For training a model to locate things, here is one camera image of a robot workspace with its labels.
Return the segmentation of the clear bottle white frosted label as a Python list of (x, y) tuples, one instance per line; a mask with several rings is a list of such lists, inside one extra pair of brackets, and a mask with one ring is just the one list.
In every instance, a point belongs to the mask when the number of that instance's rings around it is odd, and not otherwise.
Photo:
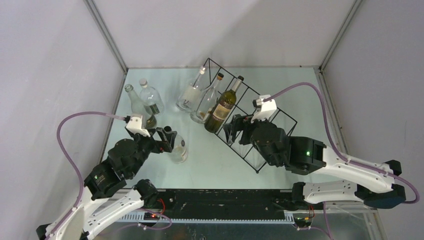
[(186, 113), (193, 110), (195, 103), (198, 101), (201, 92), (207, 87), (204, 75), (207, 72), (205, 66), (201, 66), (197, 74), (189, 79), (185, 84), (181, 94), (176, 102), (176, 107)]

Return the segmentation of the clear bottle cork stopper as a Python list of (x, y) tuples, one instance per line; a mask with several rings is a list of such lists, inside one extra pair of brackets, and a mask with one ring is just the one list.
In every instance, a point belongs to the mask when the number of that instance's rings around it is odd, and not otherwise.
[(217, 88), (223, 78), (224, 74), (219, 72), (211, 85), (201, 92), (193, 111), (190, 113), (190, 118), (195, 123), (203, 124), (206, 121), (209, 112), (215, 106), (219, 98)]

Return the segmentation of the tall clear champagne label bottle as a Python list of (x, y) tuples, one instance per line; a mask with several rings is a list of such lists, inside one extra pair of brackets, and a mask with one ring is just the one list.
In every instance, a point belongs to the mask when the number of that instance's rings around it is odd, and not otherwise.
[(143, 101), (134, 90), (134, 87), (131, 84), (126, 84), (124, 86), (124, 90), (126, 91), (130, 99), (132, 113), (143, 116), (143, 120), (145, 121), (145, 126), (147, 129), (156, 128), (156, 117), (153, 115), (152, 111), (144, 105)]

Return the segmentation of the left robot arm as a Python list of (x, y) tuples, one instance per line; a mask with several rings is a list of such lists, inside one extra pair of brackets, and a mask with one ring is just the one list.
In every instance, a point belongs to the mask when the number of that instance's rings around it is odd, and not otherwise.
[(129, 130), (130, 139), (122, 139), (108, 151), (107, 158), (93, 168), (83, 181), (82, 196), (70, 214), (36, 229), (40, 240), (93, 240), (105, 228), (137, 209), (166, 205), (149, 179), (142, 179), (123, 197), (102, 210), (133, 179), (150, 154), (173, 151), (177, 132), (170, 126), (148, 130)]

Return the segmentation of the dark green wine bottle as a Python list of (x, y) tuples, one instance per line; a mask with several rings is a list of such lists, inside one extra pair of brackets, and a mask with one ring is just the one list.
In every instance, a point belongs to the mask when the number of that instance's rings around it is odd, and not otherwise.
[(216, 133), (225, 119), (230, 114), (232, 108), (237, 102), (237, 90), (241, 83), (244, 81), (244, 77), (239, 75), (235, 83), (229, 90), (226, 90), (218, 99), (217, 104), (212, 109), (210, 116), (204, 123), (204, 128), (210, 133)]

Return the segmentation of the short clear bottle white cap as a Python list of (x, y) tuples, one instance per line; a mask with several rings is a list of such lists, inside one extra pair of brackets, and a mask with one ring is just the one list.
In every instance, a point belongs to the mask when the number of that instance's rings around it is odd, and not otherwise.
[(144, 104), (145, 109), (152, 115), (159, 116), (164, 113), (164, 103), (158, 90), (148, 84), (146, 78), (139, 80), (141, 91), (139, 97)]

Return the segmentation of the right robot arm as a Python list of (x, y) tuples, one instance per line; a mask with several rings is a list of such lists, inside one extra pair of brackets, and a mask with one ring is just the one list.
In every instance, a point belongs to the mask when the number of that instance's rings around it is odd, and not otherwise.
[(337, 152), (323, 142), (304, 136), (288, 136), (284, 129), (252, 115), (236, 114), (223, 125), (226, 142), (241, 132), (240, 145), (252, 145), (270, 165), (306, 176), (321, 174), (339, 178), (324, 183), (297, 182), (291, 204), (304, 209), (327, 201), (358, 201), (376, 209), (392, 209), (406, 202), (405, 188), (395, 183), (402, 172), (397, 160), (381, 164)]

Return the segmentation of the clear bottle brown cork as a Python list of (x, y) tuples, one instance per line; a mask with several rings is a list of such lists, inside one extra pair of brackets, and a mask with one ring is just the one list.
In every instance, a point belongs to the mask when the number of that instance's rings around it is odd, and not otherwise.
[(188, 146), (184, 138), (177, 134), (174, 140), (173, 150), (170, 154), (170, 159), (175, 164), (183, 163), (188, 158)]

